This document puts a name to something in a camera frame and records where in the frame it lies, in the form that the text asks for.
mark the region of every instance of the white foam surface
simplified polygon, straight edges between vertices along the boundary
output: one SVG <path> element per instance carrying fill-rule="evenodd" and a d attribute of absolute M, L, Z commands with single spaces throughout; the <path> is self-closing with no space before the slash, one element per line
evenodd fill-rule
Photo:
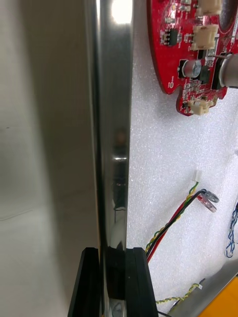
<path fill-rule="evenodd" d="M 238 91 L 229 90 L 202 117 L 177 113 L 177 96 L 160 89 L 149 48 L 146 1 L 137 0 L 128 247 L 145 248 L 168 222 L 194 184 L 196 168 L 202 170 L 198 188 L 220 198 L 215 214 L 195 201 L 167 232 L 149 263 L 157 300 L 183 296 L 193 283 L 221 269 L 228 260 L 224 250 L 238 198 Z M 167 311 L 172 304 L 159 308 Z"/>

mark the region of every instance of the orange panel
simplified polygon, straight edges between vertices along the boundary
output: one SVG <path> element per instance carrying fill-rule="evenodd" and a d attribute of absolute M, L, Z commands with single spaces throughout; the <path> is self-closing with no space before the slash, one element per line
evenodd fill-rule
<path fill-rule="evenodd" d="M 238 316 L 238 278 L 236 277 L 212 301 L 199 317 Z"/>

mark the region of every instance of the capacitor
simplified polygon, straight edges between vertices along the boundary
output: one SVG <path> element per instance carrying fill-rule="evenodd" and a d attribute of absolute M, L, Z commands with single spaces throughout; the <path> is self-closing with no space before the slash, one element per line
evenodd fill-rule
<path fill-rule="evenodd" d="M 224 58 L 219 80 L 222 87 L 238 88 L 238 54 L 229 54 Z"/>
<path fill-rule="evenodd" d="M 184 77 L 196 78 L 200 75 L 202 64 L 200 60 L 187 60 L 182 67 Z"/>

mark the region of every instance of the black wire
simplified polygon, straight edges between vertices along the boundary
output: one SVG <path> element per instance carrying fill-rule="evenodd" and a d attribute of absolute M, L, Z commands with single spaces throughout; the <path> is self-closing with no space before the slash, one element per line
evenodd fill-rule
<path fill-rule="evenodd" d="M 166 313 L 162 313 L 162 312 L 159 312 L 159 311 L 157 311 L 160 315 L 163 315 L 163 316 L 165 316 L 165 317 L 171 317 L 170 315 L 168 315 L 168 314 L 166 314 Z"/>
<path fill-rule="evenodd" d="M 160 237 L 172 226 L 172 224 L 174 224 L 176 222 L 176 220 L 178 219 L 179 216 L 181 216 L 182 213 L 184 213 L 185 209 L 201 194 L 205 194 L 207 192 L 206 189 L 202 189 L 199 190 L 196 194 L 194 194 L 192 196 L 192 198 L 186 203 L 184 204 L 183 208 L 180 210 L 180 212 L 176 215 L 176 217 L 171 220 L 166 226 L 165 228 L 158 234 L 158 236 L 156 237 L 156 239 L 152 242 L 152 244 L 150 245 L 149 250 L 146 253 L 146 257 L 148 258 L 151 251 L 153 250 L 154 246 L 156 245 L 157 241 L 160 239 Z"/>

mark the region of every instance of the stainless steel panel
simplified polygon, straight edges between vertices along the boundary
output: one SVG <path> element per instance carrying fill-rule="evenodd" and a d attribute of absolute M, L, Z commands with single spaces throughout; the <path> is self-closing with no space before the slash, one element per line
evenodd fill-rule
<path fill-rule="evenodd" d="M 195 289 L 184 302 L 174 307 L 170 315 L 172 317 L 199 316 L 237 273 L 238 260 L 226 263 L 219 272 L 201 283 L 202 290 Z"/>
<path fill-rule="evenodd" d="M 86 0 L 94 162 L 104 279 L 104 316 L 125 305 L 109 298 L 108 247 L 126 249 L 133 0 Z"/>

